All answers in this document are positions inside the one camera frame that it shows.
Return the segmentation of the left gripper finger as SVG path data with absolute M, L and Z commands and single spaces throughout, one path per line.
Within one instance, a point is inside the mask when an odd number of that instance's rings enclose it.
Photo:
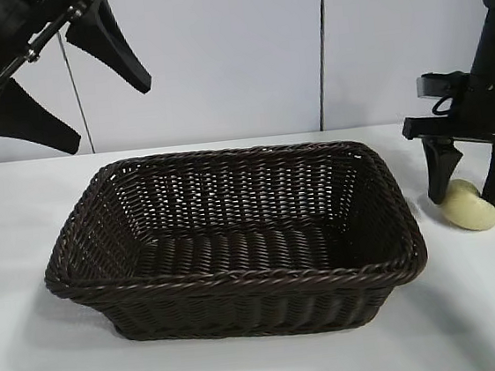
M 122 34 L 107 0 L 87 0 L 83 13 L 66 30 L 69 44 L 104 63 L 140 93 L 151 89 L 151 74 Z
M 74 155 L 81 136 L 34 100 L 15 79 L 0 89 L 0 137 L 45 145 Z

